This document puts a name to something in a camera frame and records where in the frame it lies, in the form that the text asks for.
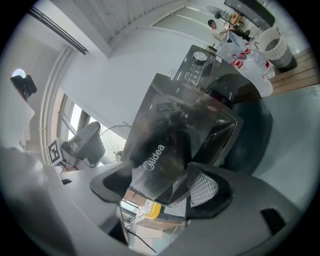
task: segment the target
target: ceiling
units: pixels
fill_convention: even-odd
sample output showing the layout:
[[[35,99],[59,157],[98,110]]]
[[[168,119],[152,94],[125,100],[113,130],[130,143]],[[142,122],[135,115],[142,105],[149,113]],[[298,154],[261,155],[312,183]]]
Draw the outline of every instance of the ceiling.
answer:
[[[178,0],[72,0],[106,42],[143,15]]]

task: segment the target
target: black appliance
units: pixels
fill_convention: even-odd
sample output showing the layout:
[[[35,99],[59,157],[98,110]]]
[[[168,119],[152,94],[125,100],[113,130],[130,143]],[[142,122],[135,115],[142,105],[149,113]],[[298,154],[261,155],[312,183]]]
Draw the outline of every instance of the black appliance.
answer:
[[[243,14],[263,31],[275,24],[275,17],[256,0],[225,0],[224,4]]]
[[[190,162],[250,175],[271,126],[256,87],[220,57],[192,45],[176,76],[156,74],[141,103],[122,153],[133,163],[130,189],[172,206],[190,195],[196,181],[210,184],[188,171]]]

